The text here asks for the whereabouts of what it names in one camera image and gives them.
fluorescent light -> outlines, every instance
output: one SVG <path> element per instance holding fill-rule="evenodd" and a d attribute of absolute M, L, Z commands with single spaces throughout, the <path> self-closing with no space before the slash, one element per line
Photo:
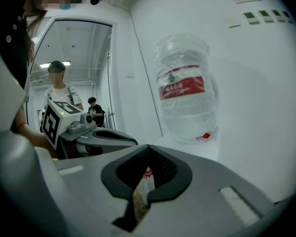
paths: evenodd
<path fill-rule="evenodd" d="M 71 65 L 70 61 L 62 61 L 62 63 L 63 63 L 65 66 L 70 66 L 70 65 Z M 44 69 L 44 68 L 48 68 L 49 64 L 50 64 L 50 62 L 49 62 L 49 63 L 44 63 L 44 64 L 41 64 L 40 67 L 41 67 L 42 69 Z"/>

